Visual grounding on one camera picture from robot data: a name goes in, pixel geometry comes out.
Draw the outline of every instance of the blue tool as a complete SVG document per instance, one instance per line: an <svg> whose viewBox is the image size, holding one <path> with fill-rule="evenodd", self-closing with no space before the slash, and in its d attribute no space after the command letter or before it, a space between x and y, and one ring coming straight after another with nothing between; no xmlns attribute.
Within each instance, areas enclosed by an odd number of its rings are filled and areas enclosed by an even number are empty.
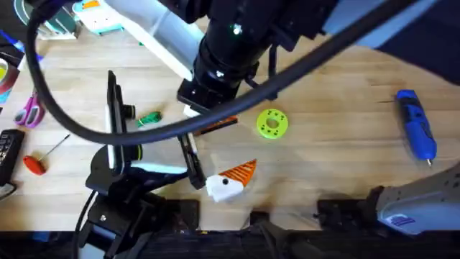
<svg viewBox="0 0 460 259"><path fill-rule="evenodd" d="M429 166L436 157L436 141L431 134L430 123L414 90L400 90L396 94L400 115L410 148L420 160L427 160Z"/></svg>
<svg viewBox="0 0 460 259"><path fill-rule="evenodd" d="M6 41L8 41L11 45L13 45L16 49L18 49L22 53L26 53L26 49L24 46L24 43L22 43L20 40L15 40L14 38L10 37L6 32L4 32L2 29L0 29L0 35L3 36ZM37 59L40 61L43 59L41 55L37 54Z"/></svg>

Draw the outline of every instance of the black cable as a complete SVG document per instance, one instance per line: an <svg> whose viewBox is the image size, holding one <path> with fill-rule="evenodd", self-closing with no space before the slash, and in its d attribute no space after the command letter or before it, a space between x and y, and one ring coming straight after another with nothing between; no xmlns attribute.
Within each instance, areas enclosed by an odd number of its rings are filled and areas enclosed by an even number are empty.
<svg viewBox="0 0 460 259"><path fill-rule="evenodd" d="M265 241L267 241L268 250L270 251L270 254L272 255L273 259L279 259L280 254L278 253L278 250L276 249L275 242L270 237L270 234L268 233L268 231L264 228L264 226L262 224L258 224L258 227L259 227L260 231L262 232L262 234L264 235Z"/></svg>
<svg viewBox="0 0 460 259"><path fill-rule="evenodd" d="M0 44L0 47L13 47L14 49L16 49L15 46L12 45L11 43L2 43Z"/></svg>
<svg viewBox="0 0 460 259"><path fill-rule="evenodd" d="M251 86L254 89L259 87L259 84L252 78L245 78L244 81L248 84L248 86Z"/></svg>
<svg viewBox="0 0 460 259"><path fill-rule="evenodd" d="M238 239L239 239L239 247L241 248L241 250L243 251L243 253L245 255L247 255L248 257L250 257L251 259L260 259L260 258L257 258L255 256L253 256L248 250L246 250L246 248L244 248L243 246L243 237L242 235L237 235Z"/></svg>
<svg viewBox="0 0 460 259"><path fill-rule="evenodd" d="M255 106L270 95L283 90L290 84L302 78L305 74L315 70L317 67L340 53L355 41L365 36L373 29L379 27L389 18L400 13L406 7L417 1L418 0L387 0L376 9L372 10L370 13L332 37L330 40L303 56L284 71L262 83L260 87L243 94L233 101L215 107L207 114L145 131L129 132L124 134L96 132L75 122L56 103L56 100L52 97L52 94L45 82L42 71L40 70L40 65L36 59L35 51L37 29L39 25L47 19L47 16L40 14L49 15L51 11L54 12L56 10L56 7L51 3L53 0L45 2L45 5L43 5L44 7L37 7L32 12L31 19L29 20L29 24L27 26L26 57L38 96L51 115L53 115L54 118L56 118L56 120L64 126L64 128L79 137L97 143L111 145L138 145L194 132Z"/></svg>
<svg viewBox="0 0 460 259"><path fill-rule="evenodd" d="M72 240L72 259L78 259L78 233L80 232L81 222L83 221L83 217L88 210L89 204L93 200L96 191L92 191L89 195L88 199L86 200L85 205L81 209L80 216L78 216L77 225L75 226L75 232L73 233L73 240Z"/></svg>
<svg viewBox="0 0 460 259"><path fill-rule="evenodd" d="M277 63L277 49L278 45L272 45L268 52L268 77L271 78L276 75Z"/></svg>

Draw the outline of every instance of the blue rotary tool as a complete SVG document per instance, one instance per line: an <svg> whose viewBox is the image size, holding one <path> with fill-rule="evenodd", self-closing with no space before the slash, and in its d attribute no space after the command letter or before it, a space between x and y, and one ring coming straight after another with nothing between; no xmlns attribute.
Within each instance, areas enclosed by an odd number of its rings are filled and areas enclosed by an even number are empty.
<svg viewBox="0 0 460 259"><path fill-rule="evenodd" d="M415 91L399 90L396 94L396 102L412 152L418 159L427 160L431 166L436 157L436 141Z"/></svg>

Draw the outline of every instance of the scissors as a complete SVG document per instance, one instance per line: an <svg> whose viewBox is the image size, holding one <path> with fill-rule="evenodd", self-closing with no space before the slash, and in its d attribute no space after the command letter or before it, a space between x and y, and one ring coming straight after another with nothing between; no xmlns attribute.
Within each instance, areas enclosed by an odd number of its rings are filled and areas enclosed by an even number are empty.
<svg viewBox="0 0 460 259"><path fill-rule="evenodd" d="M22 108L14 117L14 122L18 125L32 129L42 121L44 114L45 110L41 106L37 92L34 89L32 96L29 97L29 100L26 103L26 106L24 106L24 108Z"/></svg>

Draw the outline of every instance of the green spool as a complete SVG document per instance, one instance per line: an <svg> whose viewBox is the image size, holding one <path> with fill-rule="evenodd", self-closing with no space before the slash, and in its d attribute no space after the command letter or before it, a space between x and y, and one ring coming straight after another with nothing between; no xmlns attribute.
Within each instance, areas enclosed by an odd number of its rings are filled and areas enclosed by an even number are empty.
<svg viewBox="0 0 460 259"><path fill-rule="evenodd" d="M142 117L136 121L137 127L142 127L146 124L157 123L161 120L160 112L151 112L149 115Z"/></svg>
<svg viewBox="0 0 460 259"><path fill-rule="evenodd" d="M288 127L288 117L277 109L266 109L257 117L257 131L267 139L282 137Z"/></svg>

